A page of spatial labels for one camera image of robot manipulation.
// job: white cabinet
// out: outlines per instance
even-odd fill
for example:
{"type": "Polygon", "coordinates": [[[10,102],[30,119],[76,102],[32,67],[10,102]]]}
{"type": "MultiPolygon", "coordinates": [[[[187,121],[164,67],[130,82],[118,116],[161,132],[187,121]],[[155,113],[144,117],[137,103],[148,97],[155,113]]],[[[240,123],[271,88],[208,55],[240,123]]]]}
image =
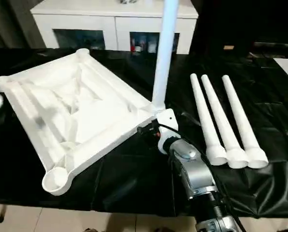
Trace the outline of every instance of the white cabinet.
{"type": "MultiPolygon", "coordinates": [[[[156,52],[163,0],[44,0],[31,12],[46,47],[156,52]]],[[[188,54],[197,11],[180,0],[173,52],[188,54]]]]}

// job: table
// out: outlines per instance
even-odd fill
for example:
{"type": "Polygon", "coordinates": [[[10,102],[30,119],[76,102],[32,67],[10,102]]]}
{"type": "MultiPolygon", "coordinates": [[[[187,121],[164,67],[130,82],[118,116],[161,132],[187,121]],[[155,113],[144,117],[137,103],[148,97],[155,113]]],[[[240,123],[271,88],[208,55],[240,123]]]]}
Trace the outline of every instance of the table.
{"type": "MultiPolygon", "coordinates": [[[[0,75],[10,75],[63,57],[72,49],[0,50],[0,75]]],[[[151,100],[156,56],[92,51],[91,55],[151,100]]],[[[213,171],[224,183],[238,216],[288,218],[288,75],[273,59],[204,58],[174,55],[166,105],[180,130],[205,151],[189,75],[207,74],[238,136],[222,84],[228,74],[266,152],[264,169],[213,171]]],[[[42,189],[44,169],[11,106],[0,110],[0,203],[160,216],[191,215],[181,182],[168,156],[151,137],[135,134],[87,168],[70,190],[53,196],[42,189]]]]}

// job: tiled floor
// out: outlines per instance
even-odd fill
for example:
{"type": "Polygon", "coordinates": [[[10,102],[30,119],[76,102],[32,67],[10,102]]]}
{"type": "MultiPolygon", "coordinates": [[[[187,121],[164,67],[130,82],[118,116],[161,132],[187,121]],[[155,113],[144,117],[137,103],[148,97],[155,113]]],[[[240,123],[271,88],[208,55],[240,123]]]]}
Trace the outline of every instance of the tiled floor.
{"type": "MultiPolygon", "coordinates": [[[[288,219],[241,218],[248,232],[276,232],[288,228],[288,219]]],[[[195,232],[192,217],[108,214],[9,205],[0,232],[153,232],[167,227],[176,232],[195,232]]]]}

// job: robotic arm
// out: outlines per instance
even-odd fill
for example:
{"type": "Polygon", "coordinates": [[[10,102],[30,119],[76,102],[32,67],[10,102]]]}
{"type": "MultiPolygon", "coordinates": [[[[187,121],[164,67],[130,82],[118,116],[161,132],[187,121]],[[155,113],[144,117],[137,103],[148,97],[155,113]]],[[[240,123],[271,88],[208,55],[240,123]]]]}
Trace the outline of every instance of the robotic arm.
{"type": "Polygon", "coordinates": [[[164,110],[156,118],[153,124],[160,132],[158,148],[172,157],[190,204],[197,206],[194,212],[197,231],[238,232],[233,217],[220,200],[212,173],[201,153],[177,133],[173,110],[164,110]]]}

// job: white bracket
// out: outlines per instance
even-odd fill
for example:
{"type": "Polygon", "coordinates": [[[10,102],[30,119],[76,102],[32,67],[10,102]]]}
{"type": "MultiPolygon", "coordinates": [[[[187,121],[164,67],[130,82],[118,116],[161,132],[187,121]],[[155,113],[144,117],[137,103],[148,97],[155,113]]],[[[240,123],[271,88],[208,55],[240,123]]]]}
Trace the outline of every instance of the white bracket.
{"type": "MultiPolygon", "coordinates": [[[[178,131],[178,123],[174,111],[172,109],[166,109],[158,113],[156,117],[158,123],[169,126],[178,131]]],[[[158,142],[159,151],[162,152],[163,154],[167,154],[166,151],[163,149],[163,144],[166,141],[166,139],[170,137],[180,138],[181,136],[176,132],[164,127],[159,127],[159,131],[160,131],[160,140],[158,142]]]]}

